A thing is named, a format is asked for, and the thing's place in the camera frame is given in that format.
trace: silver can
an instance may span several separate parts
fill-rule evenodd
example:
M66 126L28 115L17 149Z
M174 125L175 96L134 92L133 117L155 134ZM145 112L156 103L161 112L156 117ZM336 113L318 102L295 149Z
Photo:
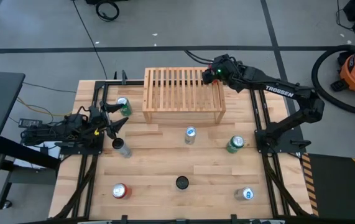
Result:
M249 187L244 187L243 189L238 189L234 192L236 200L251 200L253 196L253 190Z
M185 131L185 144L194 144L196 136L196 129L193 126L190 126Z
M126 196L126 193L127 187L122 183L116 184L113 188L113 196L115 198L123 198Z
M125 158L130 158L132 156L132 151L121 138L114 139L113 148Z

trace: black panel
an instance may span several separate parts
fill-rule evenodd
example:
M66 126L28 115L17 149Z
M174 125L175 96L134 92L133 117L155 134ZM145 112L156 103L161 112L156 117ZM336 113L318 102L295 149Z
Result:
M321 218L355 220L355 163L352 158L309 154Z

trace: table leg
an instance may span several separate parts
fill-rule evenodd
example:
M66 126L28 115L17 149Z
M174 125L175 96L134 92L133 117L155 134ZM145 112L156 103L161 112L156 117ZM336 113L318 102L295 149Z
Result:
M151 113L150 112L143 112L144 118L147 124L151 123Z
M220 112L219 116L217 116L217 118L216 118L216 114L214 114L215 115L215 119L216 119L216 121L215 121L216 124L220 123L220 121L223 118L224 114L225 114L225 111Z

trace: metal stand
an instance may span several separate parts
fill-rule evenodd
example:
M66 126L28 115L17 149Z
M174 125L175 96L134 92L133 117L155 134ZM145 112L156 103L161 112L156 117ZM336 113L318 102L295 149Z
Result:
M29 167L15 166L12 161L3 160L2 170L9 171L0 193L0 209L9 208L12 203L7 200L12 184L54 185L57 171L52 169L36 170Z
M0 153L53 170L57 170L60 164L59 159L32 150L4 137L0 137Z

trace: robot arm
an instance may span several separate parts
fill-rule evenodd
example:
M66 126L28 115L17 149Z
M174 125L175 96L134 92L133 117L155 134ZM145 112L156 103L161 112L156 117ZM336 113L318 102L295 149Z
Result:
M238 93L243 89L267 90L298 102L300 109L296 113L278 123L268 125L263 137L267 147L274 147L284 132L304 122L317 122L323 115L325 104L312 88L272 78L262 70L243 65L227 54L214 58L202 77L204 84L220 80Z
M51 125L43 124L40 127L31 126L21 133L22 142L27 146L35 146L45 141L81 142L86 147L96 142L99 134L106 132L111 139L122 128L128 118L112 122L108 113L114 113L123 105L109 105L100 103L100 109L90 106L88 110L80 107L76 114L65 116L64 120ZM90 112L90 117L79 114L80 110Z

